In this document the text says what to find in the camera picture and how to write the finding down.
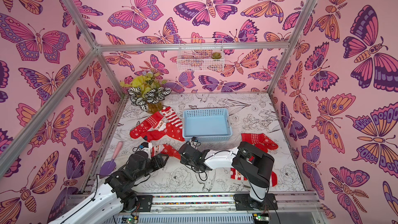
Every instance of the floral sketch tabletop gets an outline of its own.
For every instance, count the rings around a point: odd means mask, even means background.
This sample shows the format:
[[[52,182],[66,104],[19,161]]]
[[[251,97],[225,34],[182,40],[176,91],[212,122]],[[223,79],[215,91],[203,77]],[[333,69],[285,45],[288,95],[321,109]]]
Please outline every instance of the floral sketch tabletop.
[[[264,133],[279,146],[276,150],[268,151],[274,158],[273,171],[278,177],[278,184],[269,191],[303,191],[304,187],[295,167],[291,152],[277,120],[271,100],[266,93],[231,93],[231,94],[173,94],[163,101],[165,106],[171,106],[182,119],[184,110],[193,108],[227,108],[230,114],[229,122],[233,136],[229,141],[202,143],[198,150],[223,150],[236,147],[241,142],[241,133]],[[117,168],[126,163],[133,153],[132,149],[145,142],[141,137],[132,139],[130,130],[141,123],[150,114],[142,112],[129,101],[122,114],[116,132],[112,138],[104,162],[112,158],[112,154],[119,141],[123,142],[115,162]],[[169,144],[176,150],[183,142],[164,136],[153,145]],[[180,163],[177,158],[170,157],[166,166],[151,174],[148,181],[135,187],[137,192],[237,192],[248,191],[248,181],[231,178],[229,168],[218,168],[208,171],[208,179],[201,181],[194,173]]]

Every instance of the black mounting plate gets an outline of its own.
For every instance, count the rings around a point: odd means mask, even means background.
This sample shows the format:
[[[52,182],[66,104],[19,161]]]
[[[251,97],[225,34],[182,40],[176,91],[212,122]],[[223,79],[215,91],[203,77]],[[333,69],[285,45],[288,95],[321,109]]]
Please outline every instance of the black mounting plate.
[[[267,209],[269,209],[269,210],[278,210],[278,204],[276,203],[275,195],[271,194],[271,193],[267,194],[265,201],[262,203],[254,201],[250,197],[249,193],[235,194],[234,200],[235,200],[235,207],[236,207],[237,211],[264,209],[265,204],[267,205]],[[255,205],[257,205],[258,208],[251,207],[250,206],[251,203],[252,204],[254,203]]]

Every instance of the red sock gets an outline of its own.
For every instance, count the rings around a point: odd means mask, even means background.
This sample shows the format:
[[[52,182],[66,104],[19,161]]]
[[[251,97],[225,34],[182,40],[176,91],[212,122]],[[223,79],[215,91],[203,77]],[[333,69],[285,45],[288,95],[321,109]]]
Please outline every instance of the red sock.
[[[132,129],[130,131],[130,137],[132,138],[138,138],[141,136],[142,132],[148,131],[151,127],[156,125],[157,122],[161,121],[163,116],[160,114],[160,112],[156,112],[152,114],[149,118],[144,120],[141,124],[139,124],[136,128]]]

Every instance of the blue plastic basket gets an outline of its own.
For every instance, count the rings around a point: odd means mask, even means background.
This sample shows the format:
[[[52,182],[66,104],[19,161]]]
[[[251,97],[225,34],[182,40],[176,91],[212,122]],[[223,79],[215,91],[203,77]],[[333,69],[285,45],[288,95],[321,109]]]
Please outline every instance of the blue plastic basket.
[[[226,141],[232,136],[225,108],[185,110],[182,137],[186,141],[197,137],[198,142]]]

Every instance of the white wire basket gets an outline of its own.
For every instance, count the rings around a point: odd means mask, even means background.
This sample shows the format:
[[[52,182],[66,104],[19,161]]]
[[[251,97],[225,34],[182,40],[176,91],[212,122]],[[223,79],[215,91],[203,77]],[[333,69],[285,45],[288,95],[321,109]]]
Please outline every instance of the white wire basket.
[[[192,46],[192,40],[196,38],[181,38],[179,40],[177,67],[178,71],[224,71],[224,40],[222,38],[201,38],[209,40],[207,43],[199,43]],[[212,59],[214,52],[221,54],[220,59]]]

